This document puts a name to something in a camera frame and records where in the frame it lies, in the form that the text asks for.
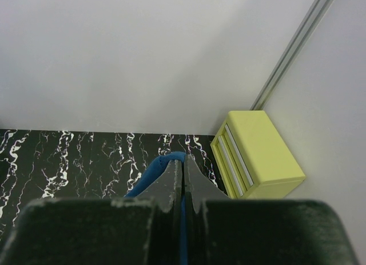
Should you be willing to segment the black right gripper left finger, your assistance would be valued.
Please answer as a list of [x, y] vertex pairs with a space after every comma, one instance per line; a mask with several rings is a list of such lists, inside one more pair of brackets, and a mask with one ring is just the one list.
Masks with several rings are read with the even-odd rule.
[[37, 199], [20, 213], [2, 264], [179, 264], [182, 164], [135, 198]]

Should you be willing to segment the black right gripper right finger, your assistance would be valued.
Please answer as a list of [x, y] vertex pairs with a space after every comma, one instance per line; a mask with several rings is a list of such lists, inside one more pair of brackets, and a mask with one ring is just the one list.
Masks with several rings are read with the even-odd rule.
[[311, 199], [231, 199], [184, 162], [187, 264], [358, 264], [334, 209]]

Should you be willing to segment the dark blue t-shirt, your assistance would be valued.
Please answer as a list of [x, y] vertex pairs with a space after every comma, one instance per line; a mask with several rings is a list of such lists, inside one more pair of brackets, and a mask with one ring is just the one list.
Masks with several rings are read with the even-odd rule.
[[[166, 155], [156, 157], [142, 174], [138, 183], [124, 197], [139, 196], [147, 189], [158, 177], [165, 171], [171, 160], [180, 160], [182, 164], [185, 162], [186, 154], [181, 151], [171, 152]], [[186, 212], [185, 212], [185, 197], [181, 200], [181, 216], [180, 216], [180, 264], [188, 264], [188, 247], [186, 234]]]

